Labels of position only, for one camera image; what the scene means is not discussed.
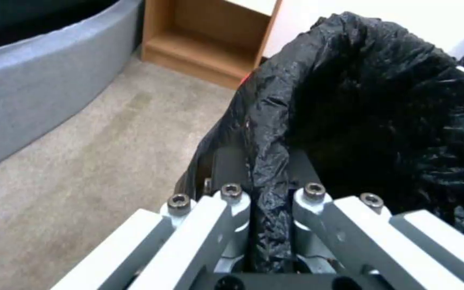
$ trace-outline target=white wall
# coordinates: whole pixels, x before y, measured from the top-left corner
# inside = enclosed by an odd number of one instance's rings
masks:
[[[464,55],[464,0],[283,0],[264,56],[280,51],[320,16],[343,11],[396,22],[454,56]]]

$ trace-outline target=white metal bar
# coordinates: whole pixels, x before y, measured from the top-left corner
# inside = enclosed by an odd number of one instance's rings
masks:
[[[390,224],[464,281],[464,235],[428,211],[393,217]]]
[[[201,270],[214,270],[233,233],[226,202],[202,197],[129,290],[190,288]]]
[[[309,228],[353,274],[373,267],[395,289],[464,290],[464,283],[357,197],[326,204]]]
[[[64,276],[52,290],[125,287],[173,232],[168,218],[137,210]]]

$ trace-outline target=hex socket screw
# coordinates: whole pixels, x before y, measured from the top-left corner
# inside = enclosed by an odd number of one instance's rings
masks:
[[[304,196],[311,202],[322,202],[325,193],[325,187],[320,183],[309,182],[304,187]]]
[[[381,214],[384,207],[384,201],[381,197],[375,195],[374,193],[361,193],[359,199],[370,209],[375,211],[375,213],[377,213],[378,215]]]
[[[238,183],[227,183],[221,187],[221,199],[227,203],[237,203],[241,199],[243,189]]]
[[[191,199],[184,193],[175,193],[168,199],[168,213],[184,216],[191,211]]]

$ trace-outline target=black plastic sheet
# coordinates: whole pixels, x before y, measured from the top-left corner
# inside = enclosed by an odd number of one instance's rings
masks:
[[[177,191],[199,198],[212,154],[245,150],[253,191],[247,263],[291,272],[288,150],[333,198],[370,191],[393,213],[428,209],[464,233],[464,72],[405,28],[320,18],[258,68],[201,140]]]

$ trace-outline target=red object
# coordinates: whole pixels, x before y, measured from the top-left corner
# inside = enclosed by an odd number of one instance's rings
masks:
[[[246,75],[246,77],[243,77],[243,79],[241,80],[241,82],[239,83],[239,85],[241,86],[241,85],[244,83],[244,81],[246,81],[246,80],[250,77],[251,74],[252,74],[252,73],[249,73],[249,74]]]

